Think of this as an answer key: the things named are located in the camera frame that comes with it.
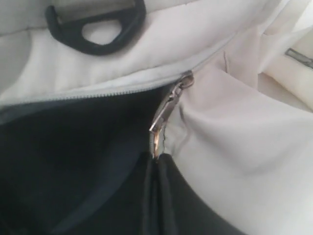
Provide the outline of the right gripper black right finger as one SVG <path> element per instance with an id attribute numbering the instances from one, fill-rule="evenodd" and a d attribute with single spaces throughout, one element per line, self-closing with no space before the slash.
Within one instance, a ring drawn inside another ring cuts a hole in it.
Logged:
<path id="1" fill-rule="evenodd" d="M 191 189 L 169 154 L 156 161 L 158 225 L 161 235 L 243 235 Z"/>

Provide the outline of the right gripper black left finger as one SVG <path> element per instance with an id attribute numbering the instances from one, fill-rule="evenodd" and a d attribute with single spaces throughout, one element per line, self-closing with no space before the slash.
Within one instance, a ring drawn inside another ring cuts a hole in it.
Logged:
<path id="1" fill-rule="evenodd" d="M 150 154 L 139 157 L 133 171 L 117 192 L 101 207 L 94 235 L 153 235 Z"/>

